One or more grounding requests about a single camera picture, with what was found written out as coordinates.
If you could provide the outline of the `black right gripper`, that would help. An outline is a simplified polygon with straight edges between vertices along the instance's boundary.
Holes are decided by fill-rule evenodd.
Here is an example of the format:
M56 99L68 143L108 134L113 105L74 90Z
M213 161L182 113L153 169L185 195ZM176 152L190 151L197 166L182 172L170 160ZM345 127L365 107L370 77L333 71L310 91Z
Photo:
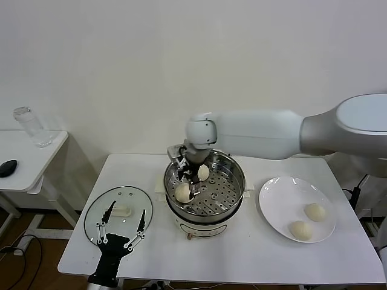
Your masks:
M178 163L177 180L182 183L184 179L189 181L189 197L194 198L201 192L200 179L198 177L199 164L190 163L183 159Z

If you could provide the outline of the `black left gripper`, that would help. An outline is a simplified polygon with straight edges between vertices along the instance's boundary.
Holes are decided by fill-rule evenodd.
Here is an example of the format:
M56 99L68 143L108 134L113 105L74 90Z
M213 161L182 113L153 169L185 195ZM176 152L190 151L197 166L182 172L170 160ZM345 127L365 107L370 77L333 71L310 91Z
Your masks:
M111 217L115 203L116 201L113 201L102 214L101 220L96 222L96 228L98 231L97 243L101 243L98 246L101 256L97 265L96 276L105 280L113 280L117 277L122 258L131 254L134 247L136 247L145 238L146 210L142 211L137 232L133 238L111 233L106 235L106 224Z

